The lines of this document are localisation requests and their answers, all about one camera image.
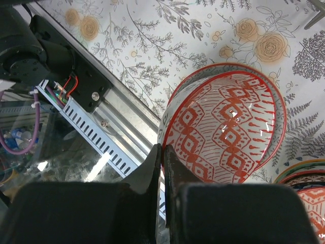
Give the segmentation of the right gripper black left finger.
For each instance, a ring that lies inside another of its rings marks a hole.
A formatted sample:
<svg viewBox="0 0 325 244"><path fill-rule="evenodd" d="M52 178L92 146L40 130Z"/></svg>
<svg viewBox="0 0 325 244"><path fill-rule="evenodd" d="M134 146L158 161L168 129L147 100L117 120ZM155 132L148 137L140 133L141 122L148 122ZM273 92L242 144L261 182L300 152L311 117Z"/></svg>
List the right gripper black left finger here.
<svg viewBox="0 0 325 244"><path fill-rule="evenodd" d="M161 145L122 181L33 182L1 222L1 243L156 243Z"/></svg>

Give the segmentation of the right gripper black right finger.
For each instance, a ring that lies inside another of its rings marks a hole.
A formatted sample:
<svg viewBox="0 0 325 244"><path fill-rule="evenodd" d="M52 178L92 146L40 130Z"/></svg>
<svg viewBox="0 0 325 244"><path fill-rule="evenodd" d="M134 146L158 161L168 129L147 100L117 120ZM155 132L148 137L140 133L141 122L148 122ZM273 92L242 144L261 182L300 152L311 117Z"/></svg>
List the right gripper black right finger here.
<svg viewBox="0 0 325 244"><path fill-rule="evenodd" d="M171 243L317 243L297 193L276 184L213 184L164 149Z"/></svg>

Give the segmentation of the grey dotted bowl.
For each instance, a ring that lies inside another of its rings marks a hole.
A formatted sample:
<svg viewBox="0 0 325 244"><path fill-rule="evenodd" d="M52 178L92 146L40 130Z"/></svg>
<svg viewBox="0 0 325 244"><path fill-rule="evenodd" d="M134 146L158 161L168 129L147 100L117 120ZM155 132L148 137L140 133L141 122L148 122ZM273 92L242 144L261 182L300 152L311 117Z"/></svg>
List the grey dotted bowl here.
<svg viewBox="0 0 325 244"><path fill-rule="evenodd" d="M195 82L198 79L205 78L207 76L212 76L216 74L221 74L229 71L246 71L249 73L253 73L260 78L264 79L268 84L268 87L272 91L272 95L275 101L275 127L274 127L274 135L271 139L271 143L268 147L268 150L264 154L263 158L260 160L260 163L256 167L256 169L264 166L268 161L270 161L278 151L279 147L282 144L282 141L286 132L287 125L287 112L286 105L284 99L281 95L279 88L271 81L269 77L267 77L261 71L252 68L247 65L238 64L238 63L214 63L203 68L196 70L195 72L188 75L174 90L172 93L169 103L174 99L174 97L181 92L185 87L189 84Z"/></svg>

